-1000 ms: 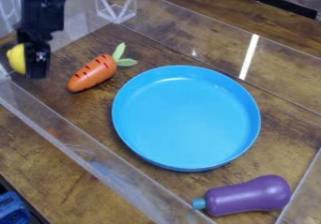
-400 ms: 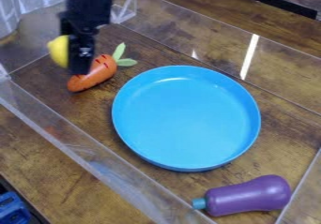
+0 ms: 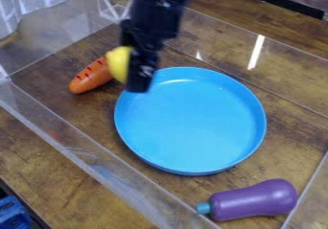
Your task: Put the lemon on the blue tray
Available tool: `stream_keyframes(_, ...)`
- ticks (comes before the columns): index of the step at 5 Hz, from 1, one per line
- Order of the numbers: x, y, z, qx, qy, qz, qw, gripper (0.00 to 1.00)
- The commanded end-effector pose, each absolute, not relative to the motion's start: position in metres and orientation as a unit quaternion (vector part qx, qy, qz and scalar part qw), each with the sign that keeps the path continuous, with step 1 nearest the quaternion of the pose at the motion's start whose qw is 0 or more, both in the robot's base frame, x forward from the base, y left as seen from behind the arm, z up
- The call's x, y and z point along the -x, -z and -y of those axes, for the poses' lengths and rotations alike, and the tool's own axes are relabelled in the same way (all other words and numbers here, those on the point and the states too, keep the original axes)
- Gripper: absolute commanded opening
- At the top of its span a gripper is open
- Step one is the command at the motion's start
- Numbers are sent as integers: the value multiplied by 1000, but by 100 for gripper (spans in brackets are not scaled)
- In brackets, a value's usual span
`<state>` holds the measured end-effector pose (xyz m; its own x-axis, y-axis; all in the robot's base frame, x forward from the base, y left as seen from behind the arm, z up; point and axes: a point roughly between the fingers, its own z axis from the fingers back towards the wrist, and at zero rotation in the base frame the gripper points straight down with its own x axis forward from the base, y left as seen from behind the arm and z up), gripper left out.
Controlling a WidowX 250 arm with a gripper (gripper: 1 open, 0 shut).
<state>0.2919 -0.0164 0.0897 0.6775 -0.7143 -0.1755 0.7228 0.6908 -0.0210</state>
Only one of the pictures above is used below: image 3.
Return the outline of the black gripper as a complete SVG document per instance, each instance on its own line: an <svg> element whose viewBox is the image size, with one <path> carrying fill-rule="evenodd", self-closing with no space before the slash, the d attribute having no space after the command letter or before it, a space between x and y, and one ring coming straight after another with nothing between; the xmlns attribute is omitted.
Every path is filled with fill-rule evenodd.
<svg viewBox="0 0 328 229"><path fill-rule="evenodd" d="M134 47L128 55L128 92L148 91L158 70L159 58L155 52L162 49L164 41L178 35L186 3L187 0L132 1L130 18L120 22L120 43Z"/></svg>

